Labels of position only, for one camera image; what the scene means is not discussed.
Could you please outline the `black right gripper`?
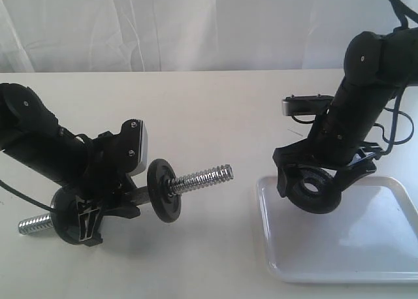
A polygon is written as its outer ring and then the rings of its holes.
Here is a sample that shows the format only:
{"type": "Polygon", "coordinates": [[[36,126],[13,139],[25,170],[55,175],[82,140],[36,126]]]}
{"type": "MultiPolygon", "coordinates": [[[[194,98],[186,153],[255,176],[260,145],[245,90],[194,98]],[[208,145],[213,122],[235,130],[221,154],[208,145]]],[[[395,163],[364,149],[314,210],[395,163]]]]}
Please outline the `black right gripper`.
{"type": "Polygon", "coordinates": [[[381,157],[381,147],[375,142],[361,142],[354,148],[341,145],[315,145],[307,138],[276,148],[273,160],[278,167],[277,190],[282,198],[291,199],[300,181],[300,167],[322,168],[336,172],[332,179],[332,194],[341,194],[359,179],[376,171],[375,159],[381,157]]]}

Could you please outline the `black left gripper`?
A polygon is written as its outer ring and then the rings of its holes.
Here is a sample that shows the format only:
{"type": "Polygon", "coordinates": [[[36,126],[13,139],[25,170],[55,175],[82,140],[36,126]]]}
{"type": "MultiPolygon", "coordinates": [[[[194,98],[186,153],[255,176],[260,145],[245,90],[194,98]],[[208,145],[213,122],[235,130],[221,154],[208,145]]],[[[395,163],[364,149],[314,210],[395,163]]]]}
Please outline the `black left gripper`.
{"type": "Polygon", "coordinates": [[[99,232],[103,211],[104,216],[125,219],[140,216],[140,209],[132,199],[137,187],[133,176],[122,171],[119,133],[107,131],[94,139],[79,134],[78,138],[86,147],[87,162],[78,180],[82,198],[75,196],[67,234],[71,244],[93,247],[103,242],[99,232]]]}

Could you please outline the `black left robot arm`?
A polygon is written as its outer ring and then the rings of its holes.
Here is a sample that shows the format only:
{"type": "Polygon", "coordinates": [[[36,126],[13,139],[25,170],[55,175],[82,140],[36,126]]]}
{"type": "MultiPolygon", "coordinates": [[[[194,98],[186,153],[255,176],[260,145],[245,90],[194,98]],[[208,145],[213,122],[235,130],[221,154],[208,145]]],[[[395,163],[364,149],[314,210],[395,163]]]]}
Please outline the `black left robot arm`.
{"type": "Polygon", "coordinates": [[[59,185],[46,214],[19,224],[22,234],[52,228],[68,244],[100,244],[104,217],[140,215],[128,194],[147,148],[142,120],[125,121],[117,134],[73,134],[31,88],[1,84],[1,151],[59,185]]]}

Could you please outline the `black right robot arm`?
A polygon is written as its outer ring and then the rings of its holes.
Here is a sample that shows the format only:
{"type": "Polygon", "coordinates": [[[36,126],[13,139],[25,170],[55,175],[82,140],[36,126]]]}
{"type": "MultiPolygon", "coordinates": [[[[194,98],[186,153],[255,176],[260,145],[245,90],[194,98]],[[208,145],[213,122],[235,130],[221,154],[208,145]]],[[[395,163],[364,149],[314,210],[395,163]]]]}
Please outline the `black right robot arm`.
{"type": "Polygon", "coordinates": [[[274,150],[279,195],[315,213],[337,205],[343,191],[374,173],[375,160],[387,153],[366,141],[379,115],[416,85],[415,28],[357,35],[347,47],[334,95],[292,95],[282,101],[286,116],[312,120],[306,138],[274,150]]]}

